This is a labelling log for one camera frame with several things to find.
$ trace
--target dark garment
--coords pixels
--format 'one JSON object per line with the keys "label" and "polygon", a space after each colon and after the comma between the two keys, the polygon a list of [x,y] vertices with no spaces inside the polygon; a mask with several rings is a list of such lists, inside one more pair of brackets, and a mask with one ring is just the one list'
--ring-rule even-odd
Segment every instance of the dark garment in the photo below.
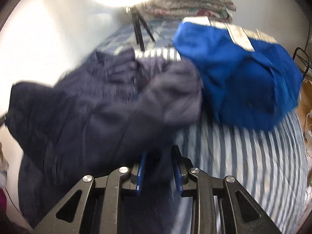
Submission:
{"label": "dark garment", "polygon": [[[35,200],[26,214],[31,225],[55,205],[62,189],[60,195],[86,174],[104,176],[139,161],[144,151],[144,186],[167,183],[172,135],[199,118],[201,88],[189,60],[135,60],[133,49],[118,56],[95,51],[53,88],[14,85],[6,125],[27,156],[19,196],[25,211]],[[35,172],[30,183],[21,179]],[[51,200],[50,192],[57,194]],[[41,204],[42,215],[32,217]]]}

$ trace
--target black tripod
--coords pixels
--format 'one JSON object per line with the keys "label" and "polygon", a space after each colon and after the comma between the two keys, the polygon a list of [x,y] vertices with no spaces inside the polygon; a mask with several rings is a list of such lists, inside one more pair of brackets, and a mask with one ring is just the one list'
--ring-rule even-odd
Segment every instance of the black tripod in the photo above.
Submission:
{"label": "black tripod", "polygon": [[127,7],[127,13],[129,12],[131,13],[133,26],[135,30],[135,40],[137,44],[140,45],[141,51],[145,51],[140,21],[143,24],[144,28],[146,29],[147,33],[149,34],[153,42],[155,42],[155,39],[149,27],[147,26],[146,21],[144,20],[144,18],[141,16],[140,12],[138,11],[137,7],[135,5],[133,5],[132,7]]}

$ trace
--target wall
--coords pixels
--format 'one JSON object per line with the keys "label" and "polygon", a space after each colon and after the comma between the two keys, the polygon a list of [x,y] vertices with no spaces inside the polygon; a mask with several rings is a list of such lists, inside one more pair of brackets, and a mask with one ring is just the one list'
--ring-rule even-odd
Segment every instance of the wall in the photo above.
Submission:
{"label": "wall", "polygon": [[304,48],[308,20],[294,0],[232,0],[237,7],[233,23],[273,36],[291,54]]}
{"label": "wall", "polygon": [[[19,80],[53,85],[129,17],[121,8],[92,0],[22,0],[0,32],[0,115],[9,105],[10,89]],[[5,127],[0,129],[9,161],[7,189],[18,206],[17,182],[22,150]],[[10,219],[27,226],[8,200]]]}

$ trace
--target stack of blankets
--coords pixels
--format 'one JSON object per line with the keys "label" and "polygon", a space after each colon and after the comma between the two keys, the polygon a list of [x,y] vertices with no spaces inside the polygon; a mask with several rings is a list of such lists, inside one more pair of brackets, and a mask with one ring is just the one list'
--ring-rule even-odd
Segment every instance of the stack of blankets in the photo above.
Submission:
{"label": "stack of blankets", "polygon": [[236,6],[231,0],[149,0],[142,5],[142,10],[155,18],[208,16],[214,21],[231,23],[231,11],[236,11]]}

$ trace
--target mattress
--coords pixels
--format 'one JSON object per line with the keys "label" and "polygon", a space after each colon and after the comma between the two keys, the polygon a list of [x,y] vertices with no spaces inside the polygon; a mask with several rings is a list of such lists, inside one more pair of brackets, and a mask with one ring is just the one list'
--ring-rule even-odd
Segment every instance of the mattress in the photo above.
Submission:
{"label": "mattress", "polygon": [[[162,56],[179,60],[181,57],[171,42],[179,23],[147,22],[156,42],[142,28],[145,52],[140,52],[136,45],[132,24],[115,32],[98,49],[118,54],[130,45],[135,48],[137,58]],[[236,177],[282,233],[294,233],[297,229],[305,208],[308,164],[296,110],[267,133],[220,125],[203,110],[199,123],[179,131],[175,143],[184,157],[209,175]],[[173,196],[178,213],[172,233],[190,233],[191,200],[180,198],[175,192]],[[217,223],[220,232],[218,214]]]}

